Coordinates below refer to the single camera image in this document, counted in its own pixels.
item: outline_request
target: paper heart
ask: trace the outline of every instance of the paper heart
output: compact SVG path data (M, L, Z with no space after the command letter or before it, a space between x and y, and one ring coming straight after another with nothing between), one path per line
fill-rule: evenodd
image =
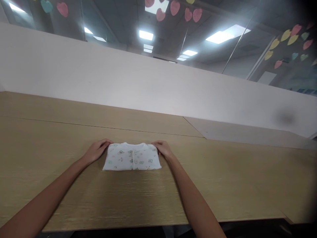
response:
M198 22L199 19L201 18L202 15L202 9L201 8L197 8L193 11L193 20L194 22Z
M291 31L290 30L286 30L284 31L281 41L285 41L287 38L289 38L289 36L291 35Z
M298 35L291 36L290 39L287 42L287 45L293 44L298 39Z
M151 7L153 6L155 0L145 0L145 6L146 7Z
M303 45L303 50L306 50L311 44L313 43L313 40L306 41Z
M41 0L41 5L44 12L49 13L53 10L53 5L50 1Z
M189 10L189 8L185 9L185 21L190 21L192 18L193 14L192 12Z
M171 14L172 14L172 16L175 16L178 13L180 6L181 6L180 3L176 2L175 0L173 0L171 2Z
M282 63L283 63L283 61L281 61L281 60L276 61L274 68L277 69L279 66L282 65Z
M315 23L312 21L307 25L306 29L312 28L315 25Z
M157 11L156 11L156 19L157 21L163 21L165 18L165 13L162 11L161 8L159 8Z
M276 46L278 46L279 43L280 41L278 39L273 40L269 50L273 50Z
M311 64L312 66L317 64L317 59L314 60L314 62Z
M292 53L292 60L295 60L298 56L298 53Z
M308 55L302 54L302 55L300 56L300 60L301 60L301 61L304 61L307 57L308 57Z
M62 2L62 3L57 3L57 10L59 11L59 13L63 16L63 17L67 17L68 16L68 7L66 5L66 3Z
M291 36L296 35L300 30L301 30L301 25L297 24L296 26L293 27Z
M303 40L306 40L309 36L309 33L308 32L304 32L300 37L303 39Z
M264 60L268 60L269 58L271 58L272 55L273 55L273 51L268 51L264 56Z

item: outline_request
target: pink heart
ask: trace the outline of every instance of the pink heart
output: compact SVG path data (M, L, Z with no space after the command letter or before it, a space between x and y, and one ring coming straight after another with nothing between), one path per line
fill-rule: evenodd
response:
M297 24L296 26L293 27L291 36L296 35L300 30L301 30L301 25Z
M159 8L157 11L156 11L156 19L157 21L163 21L165 18L165 13L162 11L161 8Z
M179 4L179 2L176 2L174 0L171 2L171 14L172 14L172 16L175 16L178 13L180 7L181 7L181 5Z
M192 12L189 10L189 8L185 9L185 21L190 21L192 18L193 14Z
M274 68L277 69L279 66L282 65L282 63L283 63L283 61L281 61L281 60L276 61Z
M154 4L154 0L145 0L145 6L146 7L151 7Z
M66 3L57 3L57 10L59 11L59 13L61 13L63 17L68 17L68 7Z
M306 41L303 45L303 50L306 50L311 44L313 43L313 40Z
M193 12L194 22L197 23L199 21L199 19L201 18L201 15L202 15L202 9L201 8L195 9Z

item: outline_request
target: white printed fabric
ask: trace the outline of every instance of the white printed fabric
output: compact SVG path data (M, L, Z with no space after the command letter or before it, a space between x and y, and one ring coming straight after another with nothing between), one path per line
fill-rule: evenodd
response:
M102 170L153 170L162 168L152 144L111 144Z

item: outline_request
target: ceiling light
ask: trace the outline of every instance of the ceiling light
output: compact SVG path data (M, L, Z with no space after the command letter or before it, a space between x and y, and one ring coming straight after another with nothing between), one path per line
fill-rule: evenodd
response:
M153 34L146 32L146 31L141 31L139 30L140 38L146 39L146 40L152 40L153 39Z
M250 31L250 29L246 29L245 27L242 27L240 25L233 25L232 27L229 27L227 30L218 31L212 36L209 36L206 40L216 44L220 44L227 40L241 36L244 32L248 33Z
M231 35L228 32L224 32L224 31L218 31L217 33L213 34L212 36L209 36L206 40L216 43L216 44L220 44L223 43L227 40L230 40L234 38L234 35Z
M145 7L145 11L156 15L156 12L159 8L162 9L162 12L165 12L168 7L168 4L169 1L160 2L160 0L154 0L154 4L149 8Z
M189 56L181 55L180 58L188 59Z
M96 38L97 40L100 40L100 41L103 41L103 42L106 42L106 40L104 38L101 38L101 37L98 37L98 36L93 36L94 38Z
M143 49L145 52L148 52L148 53L152 53L152 50L149 50L149 49Z
M85 29L85 32L88 33L88 34L92 34L92 32L87 28L87 27L84 27Z
M25 12L22 9L18 8L17 6L13 5L12 3L9 3L9 6L11 7L12 10L15 10L17 12Z
M193 56L193 55L196 55L197 52L195 51L191 51L191 50L187 50L185 52L183 52L184 55L189 55L189 56Z
M144 44L144 48L149 49L149 50L153 50L153 46L150 46L150 45L147 45L147 44Z

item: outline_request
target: yellow heart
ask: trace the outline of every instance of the yellow heart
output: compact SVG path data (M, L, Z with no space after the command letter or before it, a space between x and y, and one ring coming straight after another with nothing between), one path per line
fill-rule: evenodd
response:
M287 45L293 44L298 39L298 35L291 36L287 42Z
M280 41L278 39L273 40L272 45L270 46L269 50L273 50L276 46L278 46L279 43L280 43Z
M273 51L268 51L264 56L264 60L268 60L269 58L271 58L272 55L273 55Z
M290 35L291 35L291 31L286 30L282 35L281 41L285 41L287 38L289 38Z

